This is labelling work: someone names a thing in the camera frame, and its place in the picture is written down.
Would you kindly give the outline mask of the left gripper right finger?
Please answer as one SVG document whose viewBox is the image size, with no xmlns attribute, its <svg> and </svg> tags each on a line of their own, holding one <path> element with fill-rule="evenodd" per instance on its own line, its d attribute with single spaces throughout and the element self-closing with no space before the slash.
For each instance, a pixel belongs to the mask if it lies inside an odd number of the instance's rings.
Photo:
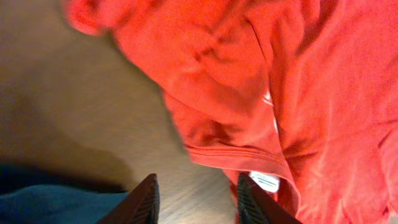
<svg viewBox="0 0 398 224">
<path fill-rule="evenodd" d="M 240 173 L 237 193 L 239 224 L 302 224 L 247 174 Z"/>
</svg>

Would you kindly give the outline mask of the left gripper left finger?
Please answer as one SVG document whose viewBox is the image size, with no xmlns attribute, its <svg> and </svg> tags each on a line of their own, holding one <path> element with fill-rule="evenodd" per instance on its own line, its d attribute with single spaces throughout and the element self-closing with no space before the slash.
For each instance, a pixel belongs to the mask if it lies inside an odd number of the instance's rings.
<svg viewBox="0 0 398 224">
<path fill-rule="evenodd" d="M 160 193 L 156 174 L 149 174 L 96 224 L 158 224 Z"/>
</svg>

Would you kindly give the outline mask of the orange t-shirt white print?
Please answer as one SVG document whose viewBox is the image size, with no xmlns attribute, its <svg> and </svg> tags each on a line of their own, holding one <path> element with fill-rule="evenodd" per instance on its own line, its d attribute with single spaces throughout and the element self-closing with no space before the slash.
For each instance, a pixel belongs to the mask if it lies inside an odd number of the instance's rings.
<svg viewBox="0 0 398 224">
<path fill-rule="evenodd" d="M 194 163 L 275 177 L 303 223 L 397 213 L 397 2 L 72 0 L 164 93 Z"/>
</svg>

